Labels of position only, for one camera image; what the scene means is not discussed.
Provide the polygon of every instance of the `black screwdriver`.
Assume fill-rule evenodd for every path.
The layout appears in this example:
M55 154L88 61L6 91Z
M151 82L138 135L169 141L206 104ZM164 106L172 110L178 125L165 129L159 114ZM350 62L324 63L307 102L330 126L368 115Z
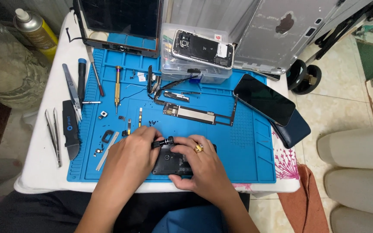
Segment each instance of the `black screwdriver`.
M163 145L170 145L170 144L174 144L174 137L172 136L169 136L167 139L164 139L162 141L154 141L151 146L153 149L153 148L157 148Z
M86 60L84 58L79 58L79 83L77 86L77 94L80 100L80 106L82 106L82 102L84 100L84 89L85 89L85 81L86 81Z

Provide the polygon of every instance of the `gold ring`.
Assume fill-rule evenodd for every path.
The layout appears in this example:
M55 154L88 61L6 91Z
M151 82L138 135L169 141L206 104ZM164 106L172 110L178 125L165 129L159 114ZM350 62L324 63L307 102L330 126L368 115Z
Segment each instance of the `gold ring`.
M196 145L194 148L195 153L199 153L201 151L204 151L204 146L202 144Z

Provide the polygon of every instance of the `ifixit logo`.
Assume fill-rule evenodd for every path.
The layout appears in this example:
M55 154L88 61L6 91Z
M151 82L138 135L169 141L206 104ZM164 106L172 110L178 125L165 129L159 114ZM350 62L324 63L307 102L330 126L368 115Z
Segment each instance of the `ifixit logo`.
M73 129L73 126L71 126L71 121L70 121L70 117L68 116L67 117L67 130L70 131Z

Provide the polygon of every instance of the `green mat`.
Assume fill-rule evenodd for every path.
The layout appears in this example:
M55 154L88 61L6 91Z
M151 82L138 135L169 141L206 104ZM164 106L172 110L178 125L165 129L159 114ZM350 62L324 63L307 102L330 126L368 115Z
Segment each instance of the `green mat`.
M366 80L373 78L373 44L356 40Z

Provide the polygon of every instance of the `silver tablet back cover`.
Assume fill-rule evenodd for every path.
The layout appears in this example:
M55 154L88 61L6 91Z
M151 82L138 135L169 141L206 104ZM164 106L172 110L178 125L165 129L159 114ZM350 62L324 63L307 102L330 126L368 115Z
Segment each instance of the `silver tablet back cover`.
M235 51L234 67L284 74L335 12L338 0L261 0Z

